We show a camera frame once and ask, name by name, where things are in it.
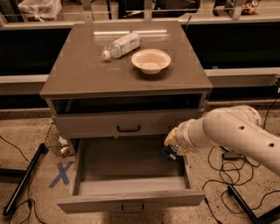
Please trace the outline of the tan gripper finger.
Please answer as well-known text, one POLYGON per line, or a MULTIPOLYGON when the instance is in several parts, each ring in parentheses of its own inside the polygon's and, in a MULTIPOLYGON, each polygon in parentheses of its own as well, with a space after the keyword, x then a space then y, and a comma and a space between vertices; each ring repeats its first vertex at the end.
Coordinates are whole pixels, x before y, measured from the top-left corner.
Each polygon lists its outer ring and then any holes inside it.
POLYGON ((178 143, 177 138, 176 138, 176 131, 177 131, 177 129, 174 128, 169 132, 169 134, 167 135, 167 137, 164 140, 164 146, 176 145, 178 143))
POLYGON ((178 147, 176 149, 176 153, 178 156, 186 156, 188 153, 190 153, 190 151, 188 149, 183 149, 181 147, 178 147))

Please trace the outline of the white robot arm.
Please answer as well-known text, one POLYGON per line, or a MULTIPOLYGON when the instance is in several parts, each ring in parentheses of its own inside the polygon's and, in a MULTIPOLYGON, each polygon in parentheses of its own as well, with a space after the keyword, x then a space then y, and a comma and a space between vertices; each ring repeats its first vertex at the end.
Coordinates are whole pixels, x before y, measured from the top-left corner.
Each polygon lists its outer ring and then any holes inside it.
POLYGON ((280 174, 280 137, 260 127, 261 117, 252 107, 216 108, 200 119, 182 122, 172 129, 164 146, 175 146, 177 155, 223 146, 254 159, 280 174))

